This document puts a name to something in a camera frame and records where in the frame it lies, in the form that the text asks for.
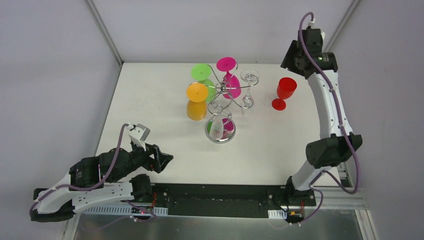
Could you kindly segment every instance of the plastic wine glass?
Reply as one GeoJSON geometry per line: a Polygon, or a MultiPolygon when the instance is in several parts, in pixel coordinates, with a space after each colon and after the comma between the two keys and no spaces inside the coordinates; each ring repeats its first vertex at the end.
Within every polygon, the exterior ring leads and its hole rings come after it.
{"type": "Polygon", "coordinates": [[[241,114],[249,117],[253,114],[255,101],[251,95],[251,84],[259,80],[259,73],[253,69],[247,69],[240,73],[240,78],[247,83],[247,93],[241,99],[241,114]]]}
{"type": "Polygon", "coordinates": [[[224,136],[224,123],[221,113],[213,117],[212,125],[210,126],[209,136],[217,141],[223,138],[224,136]]]}

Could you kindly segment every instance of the cable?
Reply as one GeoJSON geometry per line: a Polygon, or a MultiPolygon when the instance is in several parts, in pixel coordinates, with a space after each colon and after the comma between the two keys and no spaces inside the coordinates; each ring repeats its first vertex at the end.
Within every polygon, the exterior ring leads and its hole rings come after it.
{"type": "Polygon", "coordinates": [[[134,219],[136,219],[136,220],[137,220],[137,222],[151,222],[151,221],[155,220],[155,219],[158,217],[158,216],[156,216],[156,214],[154,214],[153,212],[151,212],[151,211],[149,211],[149,210],[147,210],[147,209],[145,209],[145,208],[142,208],[142,207],[136,206],[136,205],[134,205],[132,202],[130,202],[130,201],[128,201],[128,200],[125,200],[125,202],[126,202],[127,204],[131,205],[131,207],[133,207],[133,208],[135,208],[135,209],[140,210],[140,211],[141,211],[141,213],[147,213],[147,214],[150,214],[150,215],[151,215],[151,217],[149,217],[149,219],[138,219],[138,218],[134,218],[134,219]]]}
{"type": "Polygon", "coordinates": [[[290,211],[290,209],[289,209],[289,204],[287,203],[287,205],[285,206],[286,208],[287,208],[287,210],[285,210],[284,208],[282,208],[281,206],[280,206],[280,204],[278,204],[278,202],[276,201],[276,199],[275,198],[273,198],[272,199],[273,201],[274,201],[274,203],[281,209],[281,211],[283,211],[283,212],[285,212],[285,213],[288,213],[289,211],[290,211]]]}
{"type": "Polygon", "coordinates": [[[95,185],[90,186],[90,187],[77,187],[77,186],[73,186],[73,185],[70,185],[70,184],[61,184],[61,185],[58,185],[55,188],[50,189],[48,192],[46,192],[45,194],[43,194],[41,197],[39,197],[39,198],[36,199],[36,201],[32,204],[31,208],[29,209],[29,215],[32,214],[32,212],[33,212],[34,208],[37,206],[37,204],[39,204],[43,199],[45,199],[48,195],[50,195],[51,193],[53,193],[55,190],[58,190],[58,189],[61,189],[61,188],[70,188],[70,189],[77,190],[77,191],[87,191],[88,192],[88,191],[94,190],[97,187],[99,187],[100,185],[102,185],[106,181],[106,179],[109,177],[109,175],[112,172],[112,169],[115,166],[115,163],[117,161],[118,154],[119,154],[119,149],[121,148],[121,142],[122,142],[122,137],[124,135],[124,130],[125,130],[125,127],[127,127],[127,126],[129,126],[128,123],[124,123],[122,125],[122,127],[120,129],[120,133],[119,133],[118,143],[116,145],[116,151],[115,151],[115,154],[113,155],[113,159],[112,159],[112,162],[110,163],[110,167],[107,170],[107,172],[104,175],[104,177],[98,183],[96,183],[95,185]]]}
{"type": "Polygon", "coordinates": [[[157,216],[156,214],[154,214],[153,212],[148,211],[147,209],[145,209],[145,208],[143,208],[143,207],[136,206],[136,205],[134,205],[133,203],[131,203],[131,202],[130,202],[130,201],[128,201],[128,200],[126,200],[125,202],[126,202],[127,204],[131,205],[131,207],[133,207],[133,208],[135,208],[135,209],[140,210],[142,214],[144,214],[144,213],[150,214],[150,215],[151,215],[151,217],[150,217],[149,219],[139,219],[139,218],[136,218],[136,217],[135,217],[135,216],[133,216],[133,215],[127,215],[127,216],[121,216],[121,217],[119,217],[119,218],[117,218],[117,219],[115,219],[115,220],[113,220],[113,221],[109,222],[108,224],[105,224],[105,225],[103,225],[103,226],[101,226],[101,227],[98,227],[98,228],[94,228],[94,229],[87,229],[87,228],[83,227],[82,225],[80,225],[79,227],[80,227],[80,228],[81,228],[84,232],[95,233],[95,232],[98,232],[98,231],[100,231],[100,230],[102,230],[102,229],[105,229],[105,228],[107,228],[107,227],[109,227],[109,226],[111,226],[111,225],[113,225],[113,224],[115,224],[115,223],[117,223],[117,222],[121,221],[122,219],[134,219],[134,222],[141,222],[141,223],[142,223],[142,222],[151,222],[151,221],[155,220],[155,219],[158,217],[158,216],[157,216]]]}
{"type": "Polygon", "coordinates": [[[150,208],[154,208],[155,207],[155,204],[156,204],[156,197],[157,197],[158,195],[156,194],[156,192],[154,192],[153,193],[153,201],[151,202],[151,206],[150,206],[150,208]]]}
{"type": "Polygon", "coordinates": [[[81,228],[84,232],[95,233],[95,232],[98,232],[98,231],[100,231],[102,229],[105,229],[105,228],[109,227],[112,224],[115,224],[115,223],[121,221],[122,219],[129,219],[129,218],[130,218],[130,216],[121,216],[120,218],[117,218],[117,219],[109,222],[108,224],[105,224],[105,225],[103,225],[101,227],[94,228],[94,229],[87,229],[87,228],[83,227],[82,225],[79,225],[78,227],[81,228]]]}
{"type": "Polygon", "coordinates": [[[313,188],[312,186],[310,186],[310,189],[314,190],[315,192],[318,192],[321,195],[321,200],[319,200],[319,204],[318,206],[315,208],[315,210],[307,217],[305,217],[305,219],[303,219],[302,221],[300,221],[299,223],[304,223],[306,222],[308,219],[312,218],[313,215],[315,215],[318,210],[321,208],[321,206],[323,205],[323,201],[324,201],[324,194],[323,191],[313,188]]]}
{"type": "Polygon", "coordinates": [[[300,210],[299,212],[302,212],[305,209],[305,201],[302,200],[302,202],[300,202],[300,210]]]}
{"type": "Polygon", "coordinates": [[[361,167],[360,167],[360,164],[359,164],[358,156],[357,156],[357,154],[355,152],[354,147],[351,144],[351,141],[349,140],[349,136],[346,133],[345,126],[343,125],[342,110],[341,110],[341,107],[340,107],[339,99],[337,98],[336,91],[334,90],[333,84],[331,83],[331,81],[327,77],[327,75],[324,73],[324,71],[320,68],[320,66],[318,66],[318,64],[314,61],[314,59],[312,58],[311,54],[308,52],[308,49],[306,48],[305,40],[304,40],[303,34],[302,34],[302,25],[303,25],[305,19],[309,15],[311,16],[311,20],[313,21],[314,20],[314,13],[312,13],[312,12],[306,13],[305,16],[303,16],[302,20],[300,21],[299,31],[298,31],[300,44],[302,45],[302,49],[303,49],[306,57],[309,59],[309,61],[312,63],[312,65],[316,68],[316,70],[324,78],[324,80],[327,83],[328,87],[330,88],[330,91],[331,91],[332,96],[334,98],[334,103],[335,103],[335,108],[337,110],[338,123],[339,123],[339,126],[340,126],[340,130],[343,133],[344,140],[346,140],[347,146],[349,147],[350,151],[352,152],[352,156],[353,156],[353,159],[355,161],[355,166],[356,166],[356,184],[355,184],[355,187],[353,188],[352,191],[349,191],[344,186],[342,186],[342,184],[340,183],[340,181],[337,180],[337,178],[331,172],[326,171],[326,170],[323,170],[323,172],[325,172],[326,174],[330,175],[333,178],[333,180],[337,183],[337,185],[339,185],[341,187],[341,189],[343,189],[343,191],[345,191],[346,193],[348,193],[350,195],[353,195],[353,194],[357,193],[358,190],[359,190],[359,183],[360,183],[360,176],[361,176],[361,167]]]}

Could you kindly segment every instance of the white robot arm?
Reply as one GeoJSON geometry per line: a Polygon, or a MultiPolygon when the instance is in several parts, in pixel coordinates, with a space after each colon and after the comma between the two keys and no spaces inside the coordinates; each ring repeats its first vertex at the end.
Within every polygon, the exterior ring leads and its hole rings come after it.
{"type": "Polygon", "coordinates": [[[145,143],[149,133],[150,130],[141,124],[124,124],[117,148],[99,156],[83,158],[51,188],[35,189],[35,203],[29,211],[31,220],[60,222],[97,205],[127,200],[149,201],[152,185],[148,175],[139,174],[130,181],[118,182],[139,167],[160,173],[174,158],[162,153],[158,146],[145,143]],[[125,126],[129,130],[131,152],[120,148],[125,126]]]}
{"type": "Polygon", "coordinates": [[[322,31],[309,24],[307,29],[299,30],[297,41],[292,41],[281,64],[282,68],[307,79],[315,98],[320,128],[320,140],[306,146],[307,160],[287,180],[284,197],[288,202],[296,202],[310,194],[310,185],[323,171],[329,171],[352,156],[346,139],[355,151],[362,145],[362,137],[353,134],[340,99],[336,57],[332,52],[322,52],[322,46],[322,31]]]}

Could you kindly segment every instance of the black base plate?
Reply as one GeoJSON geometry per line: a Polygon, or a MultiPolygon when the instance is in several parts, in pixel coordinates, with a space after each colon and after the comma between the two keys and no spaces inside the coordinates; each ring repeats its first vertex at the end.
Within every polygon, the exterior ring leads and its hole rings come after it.
{"type": "MultiPolygon", "coordinates": [[[[284,200],[284,190],[281,185],[152,185],[156,207],[168,208],[168,215],[197,217],[268,218],[268,210],[280,209],[276,202],[293,204],[284,200]]],[[[305,198],[304,205],[316,206],[315,196],[305,198]]]]}

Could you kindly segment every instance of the white tabletop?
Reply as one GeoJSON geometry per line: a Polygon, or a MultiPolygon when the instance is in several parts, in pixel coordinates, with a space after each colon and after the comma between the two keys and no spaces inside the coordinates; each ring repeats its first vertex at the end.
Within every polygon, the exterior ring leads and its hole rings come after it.
{"type": "MultiPolygon", "coordinates": [[[[205,135],[210,113],[201,121],[187,117],[186,89],[195,82],[193,63],[125,63],[97,149],[97,155],[116,147],[122,124],[143,124],[151,132],[146,143],[156,144],[174,159],[160,174],[139,168],[125,179],[147,173],[152,183],[284,185],[306,160],[305,147],[320,139],[314,96],[308,82],[277,64],[240,64],[241,71],[259,72],[259,84],[251,88],[254,113],[244,117],[232,104],[229,109],[236,126],[234,139],[225,144],[211,142],[205,135]],[[271,101],[277,97],[280,78],[297,82],[287,108],[276,111],[271,101]]],[[[223,73],[215,69],[218,77],[223,73]]],[[[240,103],[244,90],[236,101],[240,103]]],[[[131,151],[128,134],[122,148],[131,151]]],[[[337,177],[335,168],[331,170],[337,177]]],[[[335,186],[327,175],[317,186],[335,186]]]]}

